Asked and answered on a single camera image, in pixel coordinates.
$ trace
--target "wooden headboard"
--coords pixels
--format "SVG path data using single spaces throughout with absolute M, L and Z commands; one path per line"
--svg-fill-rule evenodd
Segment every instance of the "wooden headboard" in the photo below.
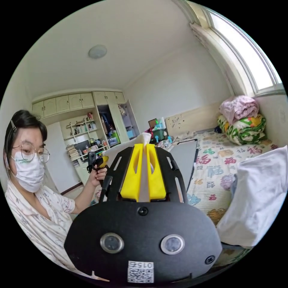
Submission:
M 222 101 L 167 117 L 165 122 L 168 135 L 177 137 L 187 132 L 215 128 L 221 103 Z

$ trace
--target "camera lens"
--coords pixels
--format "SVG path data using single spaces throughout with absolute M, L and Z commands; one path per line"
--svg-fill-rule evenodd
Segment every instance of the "camera lens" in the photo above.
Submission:
M 175 255 L 181 252 L 184 248 L 184 239 L 176 234 L 166 236 L 161 241 L 161 250 L 167 255 Z
M 107 253 L 118 253 L 124 248 L 123 239 L 115 233 L 106 233 L 100 239 L 100 245 Z

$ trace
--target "qr code sticker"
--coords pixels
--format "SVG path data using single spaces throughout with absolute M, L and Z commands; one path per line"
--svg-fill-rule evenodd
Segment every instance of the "qr code sticker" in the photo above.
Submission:
M 128 262 L 127 281 L 130 283 L 154 283 L 153 262 Z

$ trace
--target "floor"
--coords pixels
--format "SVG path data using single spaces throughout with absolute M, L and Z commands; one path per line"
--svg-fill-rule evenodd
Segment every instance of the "floor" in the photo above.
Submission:
M 68 193 L 64 194 L 65 197 L 71 198 L 71 199 L 75 199 L 83 190 L 84 185 L 81 185 L 71 191 L 69 191 Z
M 69 191 L 68 193 L 64 194 L 64 196 L 68 197 L 70 199 L 75 199 L 82 192 L 83 188 L 84 188 L 84 185 L 81 185 L 81 186 Z M 75 214 L 70 214 L 70 216 L 71 216 L 72 220 L 74 220 L 76 217 Z

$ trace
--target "face mask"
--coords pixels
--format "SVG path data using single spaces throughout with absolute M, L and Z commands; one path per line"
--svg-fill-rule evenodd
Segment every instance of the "face mask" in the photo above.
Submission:
M 14 158 L 17 174 L 14 177 L 18 183 L 27 191 L 35 193 L 39 190 L 44 178 L 44 164 L 34 155 L 32 161 L 23 160 L 20 151 L 15 153 Z

